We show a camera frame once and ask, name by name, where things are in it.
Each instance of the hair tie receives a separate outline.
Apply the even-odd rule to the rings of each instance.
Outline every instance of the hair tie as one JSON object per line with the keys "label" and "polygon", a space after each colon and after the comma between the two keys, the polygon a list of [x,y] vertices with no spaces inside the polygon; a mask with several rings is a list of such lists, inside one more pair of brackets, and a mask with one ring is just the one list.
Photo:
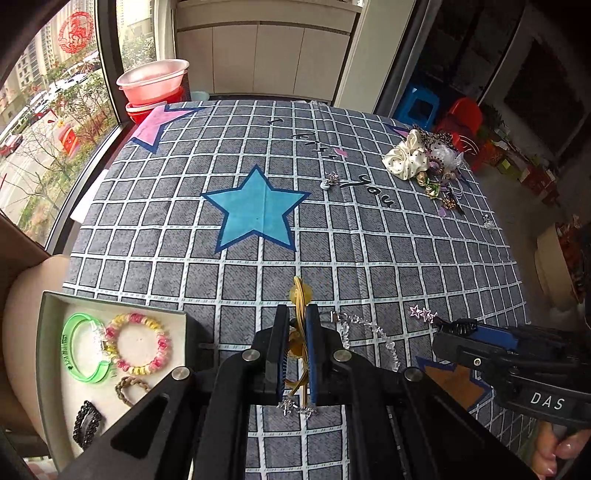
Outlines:
{"label": "hair tie", "polygon": [[[142,365],[141,367],[133,367],[126,360],[121,357],[119,348],[117,347],[117,339],[119,338],[119,331],[128,323],[137,323],[138,325],[146,325],[150,330],[156,333],[156,340],[158,342],[158,351],[151,362]],[[148,375],[160,370],[168,362],[168,353],[170,351],[170,338],[166,335],[162,325],[146,315],[139,313],[127,313],[117,315],[109,326],[105,329],[106,345],[105,350],[109,354],[112,362],[124,372],[129,372],[131,375]]]}
{"label": "hair tie", "polygon": [[152,390],[152,387],[150,387],[145,381],[143,381],[140,378],[123,377],[119,381],[119,383],[115,385],[115,392],[117,393],[117,397],[119,397],[119,399],[128,407],[133,407],[134,403],[132,403],[131,400],[127,399],[127,397],[123,393],[123,389],[131,387],[132,385],[139,385],[145,390],[146,393]]}

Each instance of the red paper cutting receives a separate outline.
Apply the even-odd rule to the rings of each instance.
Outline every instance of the red paper cutting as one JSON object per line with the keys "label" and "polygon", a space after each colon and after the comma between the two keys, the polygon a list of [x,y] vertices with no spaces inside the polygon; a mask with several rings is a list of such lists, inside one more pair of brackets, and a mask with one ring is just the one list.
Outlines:
{"label": "red paper cutting", "polygon": [[95,24],[88,12],[74,12],[60,28],[57,42],[66,53],[77,53],[88,45]]}

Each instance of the grey plaid bedsheet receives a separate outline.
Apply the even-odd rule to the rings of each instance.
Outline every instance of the grey plaid bedsheet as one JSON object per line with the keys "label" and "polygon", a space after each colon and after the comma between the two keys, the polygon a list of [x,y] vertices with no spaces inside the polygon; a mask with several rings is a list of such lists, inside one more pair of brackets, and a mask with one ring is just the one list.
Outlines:
{"label": "grey plaid bedsheet", "polygon": [[[82,226],[64,289],[80,296],[149,304],[189,313],[203,327],[200,366],[219,365],[272,324],[293,276],[314,291],[321,311],[373,320],[396,343],[401,369],[416,357],[435,360],[432,328],[410,317],[415,304],[445,319],[477,317],[491,325],[526,321],[521,280],[495,215],[469,171],[466,216],[441,218],[414,181],[384,169],[381,157],[400,137],[390,119],[319,103],[224,100],[169,124],[155,154],[128,143],[100,186]],[[268,122],[281,118],[282,122]],[[309,139],[345,150],[321,158]],[[259,165],[275,188],[311,195],[292,212],[295,252],[250,236],[215,253],[223,214],[202,192],[239,186]],[[367,175],[366,186],[325,192],[321,179]],[[391,367],[383,341],[353,328],[352,349]],[[291,365],[289,375],[297,376]],[[516,452],[532,420],[488,398],[473,415]],[[348,478],[344,410],[321,408],[307,421],[273,407],[251,411],[248,479]]]}

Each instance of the pink yellow hair tie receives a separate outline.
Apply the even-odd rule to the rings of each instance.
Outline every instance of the pink yellow hair tie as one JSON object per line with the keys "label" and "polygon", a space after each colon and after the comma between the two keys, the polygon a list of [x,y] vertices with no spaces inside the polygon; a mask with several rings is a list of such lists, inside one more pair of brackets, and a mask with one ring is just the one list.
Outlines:
{"label": "pink yellow hair tie", "polygon": [[[128,323],[137,323],[146,325],[150,330],[156,333],[156,340],[158,341],[158,352],[154,359],[141,367],[133,367],[126,360],[121,358],[119,348],[117,347],[117,340],[119,338],[119,331],[124,325]],[[170,338],[166,335],[166,331],[162,325],[146,315],[139,313],[127,313],[117,315],[109,326],[105,329],[106,345],[105,351],[109,354],[112,362],[124,372],[131,375],[149,375],[160,370],[168,362],[168,354],[170,352]]]}

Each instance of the blue stool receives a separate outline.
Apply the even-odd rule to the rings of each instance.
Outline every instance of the blue stool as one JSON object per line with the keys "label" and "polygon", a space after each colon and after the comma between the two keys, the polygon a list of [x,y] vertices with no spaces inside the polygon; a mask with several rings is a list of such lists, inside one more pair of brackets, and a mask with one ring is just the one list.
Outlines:
{"label": "blue stool", "polygon": [[431,90],[420,85],[409,84],[393,118],[407,125],[417,124],[429,131],[433,126],[438,108],[439,97]]}

